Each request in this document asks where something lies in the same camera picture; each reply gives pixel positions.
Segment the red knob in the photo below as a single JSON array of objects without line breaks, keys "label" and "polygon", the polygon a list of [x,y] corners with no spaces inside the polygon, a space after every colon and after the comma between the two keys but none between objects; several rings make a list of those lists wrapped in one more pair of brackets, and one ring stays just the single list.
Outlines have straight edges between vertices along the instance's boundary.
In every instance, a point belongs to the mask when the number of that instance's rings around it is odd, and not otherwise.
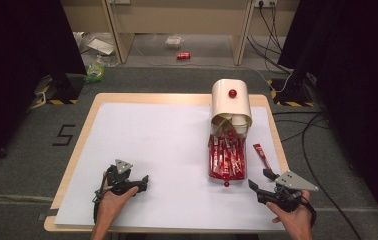
[{"label": "red knob", "polygon": [[232,90],[229,91],[229,97],[231,97],[231,98],[236,97],[237,94],[238,94],[238,93],[236,92],[235,89],[232,89]]}]

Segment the gray carpet floor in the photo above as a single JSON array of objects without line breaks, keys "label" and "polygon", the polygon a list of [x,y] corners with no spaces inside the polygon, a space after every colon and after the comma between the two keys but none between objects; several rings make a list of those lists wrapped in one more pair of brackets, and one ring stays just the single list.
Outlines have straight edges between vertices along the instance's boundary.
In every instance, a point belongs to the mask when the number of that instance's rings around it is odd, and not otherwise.
[{"label": "gray carpet floor", "polygon": [[[264,75],[266,79],[282,77],[270,73]],[[320,103],[312,108],[275,105],[265,81],[257,72],[251,70],[109,68],[101,82],[85,84],[77,104],[45,105],[34,109],[16,129],[6,146],[7,156],[0,158],[0,239],[90,238],[88,233],[47,232],[43,228],[43,215],[50,208],[96,94],[211,93],[213,83],[222,78],[244,80],[250,94],[267,96],[275,114],[290,169],[316,184],[304,158],[300,133],[316,115],[315,112],[323,110],[318,106]],[[66,141],[57,137],[63,124],[74,125],[63,132],[73,135],[70,144],[53,146],[54,143]],[[378,239],[378,206],[361,177],[350,168],[349,159],[344,155],[326,114],[320,115],[306,131],[304,148],[317,179],[343,210],[362,239]],[[315,239],[356,238],[347,221],[324,191],[312,194],[312,204],[318,212],[313,229]],[[152,235],[151,239],[177,237]],[[286,233],[259,234],[259,238],[289,239]]]}]

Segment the red can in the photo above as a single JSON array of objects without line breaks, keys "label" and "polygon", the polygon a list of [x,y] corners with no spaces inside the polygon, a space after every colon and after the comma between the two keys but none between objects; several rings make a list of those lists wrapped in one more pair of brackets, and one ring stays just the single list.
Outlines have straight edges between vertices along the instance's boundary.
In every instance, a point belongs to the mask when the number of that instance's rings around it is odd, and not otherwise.
[{"label": "red can", "polygon": [[177,56],[177,60],[180,60],[180,59],[190,59],[190,52],[178,53],[176,56]]}]

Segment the human arm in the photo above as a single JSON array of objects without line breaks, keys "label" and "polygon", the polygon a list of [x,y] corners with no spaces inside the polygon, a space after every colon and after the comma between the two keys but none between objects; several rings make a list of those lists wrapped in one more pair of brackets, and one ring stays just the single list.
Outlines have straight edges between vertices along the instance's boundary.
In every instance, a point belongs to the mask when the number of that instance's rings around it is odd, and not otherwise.
[{"label": "human arm", "polygon": [[[310,192],[302,190],[302,201],[310,201]],[[274,203],[267,202],[267,207],[277,215],[272,221],[273,223],[282,222],[286,231],[294,240],[310,240],[313,239],[311,234],[311,212],[302,204],[293,212],[285,212]]]},{"label": "human arm", "polygon": [[137,193],[138,187],[129,189],[123,195],[115,195],[107,191],[99,203],[97,221],[92,229],[91,240],[102,240],[105,238],[111,223],[120,214],[126,202]]}]

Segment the electrical outlet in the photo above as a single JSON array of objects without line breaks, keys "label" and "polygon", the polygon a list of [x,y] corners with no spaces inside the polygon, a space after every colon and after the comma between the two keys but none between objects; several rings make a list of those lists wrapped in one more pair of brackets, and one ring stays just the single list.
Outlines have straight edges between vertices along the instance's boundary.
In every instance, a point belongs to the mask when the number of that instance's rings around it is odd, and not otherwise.
[{"label": "electrical outlet", "polygon": [[276,7],[277,5],[277,0],[255,0],[254,6],[259,8],[260,1],[263,2],[263,8],[272,8],[272,7]]}]

